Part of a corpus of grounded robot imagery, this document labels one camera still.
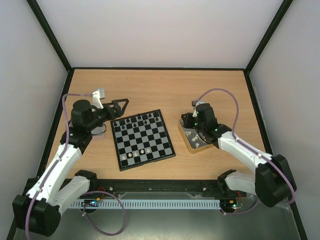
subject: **gray floor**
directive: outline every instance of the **gray floor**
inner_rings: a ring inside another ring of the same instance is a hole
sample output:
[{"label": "gray floor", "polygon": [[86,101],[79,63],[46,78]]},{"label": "gray floor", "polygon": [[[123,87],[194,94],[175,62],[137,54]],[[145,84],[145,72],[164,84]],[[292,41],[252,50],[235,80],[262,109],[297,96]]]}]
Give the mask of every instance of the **gray floor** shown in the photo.
[{"label": "gray floor", "polygon": [[[219,210],[127,210],[123,233],[109,237],[96,232],[78,209],[63,215],[51,237],[31,234],[33,240],[298,240],[291,212],[260,204],[244,215],[224,216]],[[114,233],[122,225],[121,210],[98,209],[91,219],[105,232]],[[24,240],[18,229],[15,240]]]}]

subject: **black metal frame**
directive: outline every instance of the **black metal frame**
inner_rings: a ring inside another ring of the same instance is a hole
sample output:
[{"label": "black metal frame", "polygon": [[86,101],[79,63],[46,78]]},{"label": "black metal frame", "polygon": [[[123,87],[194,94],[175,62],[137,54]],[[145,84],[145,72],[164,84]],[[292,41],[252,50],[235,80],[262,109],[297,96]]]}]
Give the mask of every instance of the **black metal frame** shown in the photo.
[{"label": "black metal frame", "polygon": [[[41,11],[38,3],[36,0],[26,0],[28,2],[28,4],[30,5],[34,15],[36,16],[36,18],[38,19],[42,29],[44,30],[45,34],[47,35],[49,41],[51,42],[53,48],[55,49],[57,55],[59,56],[62,64],[64,65],[65,69],[68,72],[68,75],[66,77],[65,80],[65,84],[61,93],[61,96],[68,93],[71,81],[72,81],[72,77],[74,74],[74,71],[76,69],[106,69],[106,70],[186,70],[186,71],[243,71],[245,80],[246,80],[246,84],[248,87],[248,91],[250,94],[250,98],[252,101],[252,105],[253,105],[253,109],[256,115],[256,119],[257,119],[257,123],[259,126],[259,130],[261,133],[261,137],[262,137],[262,141],[265,147],[265,150],[267,153],[272,154],[272,148],[268,139],[268,135],[267,135],[267,131],[263,122],[263,118],[259,109],[259,105],[257,102],[257,98],[252,86],[252,81],[250,79],[250,72],[253,69],[253,67],[255,66],[256,62],[258,61],[260,55],[262,54],[262,52],[264,51],[265,47],[267,46],[269,40],[271,39],[272,35],[274,34],[274,32],[276,31],[278,25],[280,24],[282,18],[285,16],[287,10],[289,9],[291,3],[293,2],[293,0],[283,0],[281,6],[279,7],[277,13],[275,14],[272,22],[270,23],[266,33],[264,34],[262,40],[260,41],[257,49],[255,50],[251,60],[249,61],[247,67],[245,69],[243,68],[183,68],[183,67],[174,67],[174,68],[163,68],[163,67],[71,67],[71,65],[69,64],[67,57],[65,56],[60,44],[58,43],[58,40],[56,39],[53,31],[51,30],[43,12]],[[40,161],[40,165],[39,165],[39,169],[37,171],[37,178],[40,177],[40,175],[45,171],[47,162],[48,162],[48,158],[49,158],[49,154],[56,136],[56,131],[58,128],[58,124],[60,121],[60,117],[62,114],[62,104],[61,101],[59,102],[59,105],[56,109],[55,115],[54,115],[54,119],[53,119],[53,123],[49,132],[49,137],[47,139],[44,151],[43,151],[43,155]],[[34,184],[34,181],[37,180],[37,178],[31,178],[27,181],[27,184],[25,186],[25,191],[30,188],[30,185]],[[112,192],[121,192],[124,190],[135,190],[137,192],[139,192],[139,190],[141,191],[146,191],[146,189],[148,189],[148,191],[150,191],[149,189],[152,190],[164,190],[167,189],[168,186],[172,186],[175,185],[174,189],[177,190],[181,190],[182,192],[189,192],[189,193],[204,193],[207,192],[205,194],[207,194],[207,196],[212,196],[215,195],[216,197],[219,198],[219,196],[217,195],[218,193],[213,190],[211,191],[203,191],[203,188],[212,188],[214,189],[213,186],[215,186],[215,181],[216,180],[117,180],[117,179],[101,179],[101,183],[103,183],[104,186],[109,186],[112,187]],[[233,198],[233,195],[229,195],[227,197],[227,199],[229,198]],[[302,240],[307,240],[307,235],[303,226],[303,223],[301,221],[300,215],[299,215],[299,211],[297,208],[296,203],[292,203],[290,205],[292,212],[293,212],[293,216],[295,219],[295,223],[300,235],[300,238]],[[16,233],[16,224],[15,224],[15,220],[13,220],[13,223],[11,225],[9,234],[7,236],[7,240],[12,240],[14,239],[14,235]]]}]

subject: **gray wall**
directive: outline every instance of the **gray wall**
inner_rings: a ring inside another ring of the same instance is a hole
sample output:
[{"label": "gray wall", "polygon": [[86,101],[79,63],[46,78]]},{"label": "gray wall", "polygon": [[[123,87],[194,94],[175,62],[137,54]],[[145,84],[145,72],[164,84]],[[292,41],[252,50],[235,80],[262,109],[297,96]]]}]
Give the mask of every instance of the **gray wall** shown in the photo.
[{"label": "gray wall", "polygon": [[295,0],[251,73],[275,154],[287,157],[310,240],[319,239],[320,1]]},{"label": "gray wall", "polygon": [[244,68],[282,0],[38,0],[74,67]]},{"label": "gray wall", "polygon": [[27,1],[0,1],[0,239],[35,177],[66,75]]}]

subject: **wooden table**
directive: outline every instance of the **wooden table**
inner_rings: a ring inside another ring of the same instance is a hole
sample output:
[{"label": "wooden table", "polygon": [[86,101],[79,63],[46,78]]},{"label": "wooden table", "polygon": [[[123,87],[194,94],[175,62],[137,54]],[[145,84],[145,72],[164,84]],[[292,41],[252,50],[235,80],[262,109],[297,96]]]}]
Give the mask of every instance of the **wooden table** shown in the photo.
[{"label": "wooden table", "polygon": [[[242,71],[76,69],[69,93],[92,93],[97,88],[105,89],[105,102],[129,99],[123,117],[161,109],[176,157],[119,171],[110,122],[107,122],[105,138],[91,141],[69,172],[68,178],[72,178],[81,169],[97,173],[99,179],[213,180],[229,169],[248,173],[249,169],[243,163],[221,149],[212,147],[199,153],[189,153],[178,130],[181,114],[193,111],[191,101],[211,88],[224,88],[235,95],[240,107],[236,133],[264,150]],[[72,104],[79,99],[83,97],[67,98],[69,118]],[[236,106],[228,94],[211,92],[204,97],[204,101],[211,104],[219,123],[232,127]],[[62,115],[48,165],[57,151],[65,128]]]}]

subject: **black cable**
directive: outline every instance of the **black cable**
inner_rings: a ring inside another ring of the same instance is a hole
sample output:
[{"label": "black cable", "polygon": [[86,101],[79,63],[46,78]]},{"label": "black cable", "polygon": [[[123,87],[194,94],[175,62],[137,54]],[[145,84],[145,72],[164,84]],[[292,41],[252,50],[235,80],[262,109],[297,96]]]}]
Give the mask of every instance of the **black cable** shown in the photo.
[{"label": "black cable", "polygon": [[101,134],[104,134],[107,131],[107,126],[105,124],[102,124],[102,125],[104,126],[104,131],[100,132],[100,133],[97,133],[97,134],[92,134],[92,136],[101,135]]},{"label": "black cable", "polygon": [[200,135],[200,133],[198,132],[197,129],[196,129],[195,131],[196,131],[196,133],[198,134],[199,138],[201,138],[202,141],[204,141],[204,142],[205,142],[206,144],[208,144],[208,145],[211,144],[211,143],[208,143],[206,140],[204,140],[204,139],[202,138],[202,136]]}]

